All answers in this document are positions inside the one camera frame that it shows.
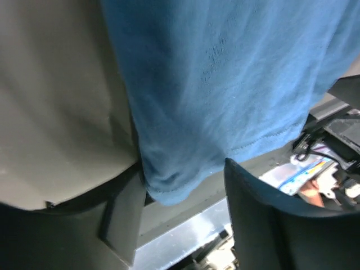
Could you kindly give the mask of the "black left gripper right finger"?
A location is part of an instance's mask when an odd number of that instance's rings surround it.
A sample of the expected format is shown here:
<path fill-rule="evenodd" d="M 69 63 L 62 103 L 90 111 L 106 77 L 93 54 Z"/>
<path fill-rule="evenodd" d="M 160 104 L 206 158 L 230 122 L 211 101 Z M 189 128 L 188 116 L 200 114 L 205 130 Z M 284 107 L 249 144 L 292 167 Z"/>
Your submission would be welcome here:
<path fill-rule="evenodd" d="M 291 197 L 232 159 L 224 182 L 241 269 L 359 268 L 359 212 Z"/>

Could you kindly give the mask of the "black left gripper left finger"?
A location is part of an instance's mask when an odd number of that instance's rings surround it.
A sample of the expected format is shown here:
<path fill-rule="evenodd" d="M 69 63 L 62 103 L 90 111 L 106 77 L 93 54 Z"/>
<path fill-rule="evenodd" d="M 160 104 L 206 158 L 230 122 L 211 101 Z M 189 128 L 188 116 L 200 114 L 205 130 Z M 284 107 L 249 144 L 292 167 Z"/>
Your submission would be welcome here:
<path fill-rule="evenodd" d="M 135 163 L 69 201 L 27 211 L 1 205 L 2 269 L 128 269 L 146 198 Z"/>

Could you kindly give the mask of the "blue t shirt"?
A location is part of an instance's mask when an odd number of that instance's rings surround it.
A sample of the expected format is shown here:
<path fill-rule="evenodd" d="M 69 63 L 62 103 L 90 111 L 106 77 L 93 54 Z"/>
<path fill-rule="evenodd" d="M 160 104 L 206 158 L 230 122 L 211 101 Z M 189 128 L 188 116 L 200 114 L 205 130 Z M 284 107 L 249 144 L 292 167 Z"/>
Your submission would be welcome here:
<path fill-rule="evenodd" d="M 102 1 L 148 194 L 296 139 L 359 55 L 358 1 Z"/>

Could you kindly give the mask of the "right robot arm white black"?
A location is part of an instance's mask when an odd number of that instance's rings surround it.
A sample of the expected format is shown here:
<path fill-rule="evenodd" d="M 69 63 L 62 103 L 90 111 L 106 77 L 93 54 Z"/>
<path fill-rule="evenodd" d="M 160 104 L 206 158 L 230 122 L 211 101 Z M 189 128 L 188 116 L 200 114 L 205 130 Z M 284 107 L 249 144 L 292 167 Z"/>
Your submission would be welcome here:
<path fill-rule="evenodd" d="M 331 191 L 342 208 L 354 210 L 359 206 L 359 75 L 339 79 L 330 94 L 345 107 L 321 120 L 310 114 L 292 153 L 298 161 L 311 155 L 332 160 L 336 183 Z"/>

